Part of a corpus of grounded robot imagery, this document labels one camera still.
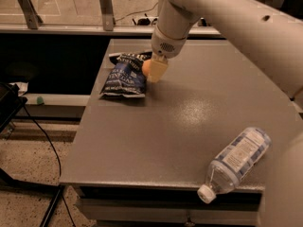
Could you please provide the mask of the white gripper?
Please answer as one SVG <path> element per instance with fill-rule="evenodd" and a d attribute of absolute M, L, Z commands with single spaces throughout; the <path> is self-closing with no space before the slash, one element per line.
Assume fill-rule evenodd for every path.
<path fill-rule="evenodd" d="M 158 82 L 168 69 L 168 60 L 176 57 L 187 40 L 187 32 L 182 29 L 164 29 L 157 26 L 151 36 L 151 48 L 155 53 L 151 56 L 148 81 Z"/>

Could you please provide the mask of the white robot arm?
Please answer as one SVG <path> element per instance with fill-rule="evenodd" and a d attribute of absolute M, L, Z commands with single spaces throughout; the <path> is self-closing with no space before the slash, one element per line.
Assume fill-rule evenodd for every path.
<path fill-rule="evenodd" d="M 151 37 L 153 61 L 178 55 L 201 18 L 303 104 L 303 22 L 256 0 L 163 0 Z M 303 227 L 302 158 L 303 132 L 272 151 L 258 227 Z"/>

